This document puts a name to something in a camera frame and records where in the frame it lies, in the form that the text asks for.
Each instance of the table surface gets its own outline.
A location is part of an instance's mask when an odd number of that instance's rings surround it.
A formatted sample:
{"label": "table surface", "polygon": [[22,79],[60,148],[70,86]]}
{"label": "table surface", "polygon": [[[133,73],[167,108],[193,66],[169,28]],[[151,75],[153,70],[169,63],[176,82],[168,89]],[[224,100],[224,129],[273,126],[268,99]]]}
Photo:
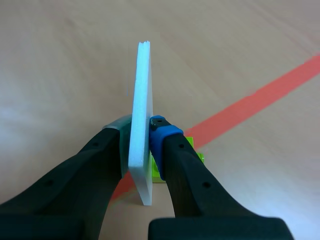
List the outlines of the table surface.
{"label": "table surface", "polygon": [[[138,42],[150,41],[154,114],[192,128],[320,47],[317,0],[2,0],[0,202],[132,111]],[[249,210],[320,239],[320,76],[201,147]],[[168,188],[113,201],[100,239],[147,239],[173,216]]]}

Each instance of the red stripe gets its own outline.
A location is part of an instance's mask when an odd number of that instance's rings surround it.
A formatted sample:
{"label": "red stripe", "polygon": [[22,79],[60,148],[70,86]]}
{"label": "red stripe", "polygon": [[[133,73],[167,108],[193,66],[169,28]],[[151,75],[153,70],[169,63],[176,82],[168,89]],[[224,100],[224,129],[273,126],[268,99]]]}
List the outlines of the red stripe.
{"label": "red stripe", "polygon": [[115,200],[123,193],[131,191],[133,188],[135,188],[134,180],[132,179],[130,173],[127,172],[116,186],[110,201]]}
{"label": "red stripe", "polygon": [[193,137],[194,148],[198,149],[283,98],[319,73],[320,55],[314,56],[294,70],[260,88],[251,96],[242,98],[188,129],[185,135]]}

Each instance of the white foam board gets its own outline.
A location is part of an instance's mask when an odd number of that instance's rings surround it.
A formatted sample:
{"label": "white foam board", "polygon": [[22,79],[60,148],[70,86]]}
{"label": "white foam board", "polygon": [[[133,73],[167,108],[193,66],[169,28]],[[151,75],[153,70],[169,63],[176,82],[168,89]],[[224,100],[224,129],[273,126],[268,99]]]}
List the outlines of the white foam board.
{"label": "white foam board", "polygon": [[149,121],[153,116],[150,42],[138,44],[128,168],[143,205],[152,204]]}

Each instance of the rubber grip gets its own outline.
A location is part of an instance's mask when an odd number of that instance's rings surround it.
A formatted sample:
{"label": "rubber grip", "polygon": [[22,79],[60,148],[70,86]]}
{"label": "rubber grip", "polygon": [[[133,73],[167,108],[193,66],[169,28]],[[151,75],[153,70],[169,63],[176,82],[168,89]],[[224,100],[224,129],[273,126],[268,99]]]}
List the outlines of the rubber grip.
{"label": "rubber grip", "polygon": [[162,159],[163,141],[166,137],[175,134],[183,135],[184,132],[175,125],[171,125],[163,116],[156,115],[150,118],[149,148],[163,181],[165,180]]}

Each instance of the green lego brick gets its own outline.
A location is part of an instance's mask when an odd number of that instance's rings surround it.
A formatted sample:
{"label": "green lego brick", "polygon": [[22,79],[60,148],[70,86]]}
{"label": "green lego brick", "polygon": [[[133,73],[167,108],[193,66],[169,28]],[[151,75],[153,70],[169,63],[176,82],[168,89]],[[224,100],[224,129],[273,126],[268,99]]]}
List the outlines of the green lego brick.
{"label": "green lego brick", "polygon": [[[187,136],[186,139],[188,140],[188,142],[190,143],[190,145],[192,147],[194,147],[194,138],[191,136]],[[202,163],[205,163],[205,157],[202,153],[198,153],[199,158],[201,159]],[[154,157],[152,156],[152,182],[153,183],[165,183],[165,181],[163,181],[160,177],[160,173],[158,171],[158,167],[157,164],[155,162]]]}

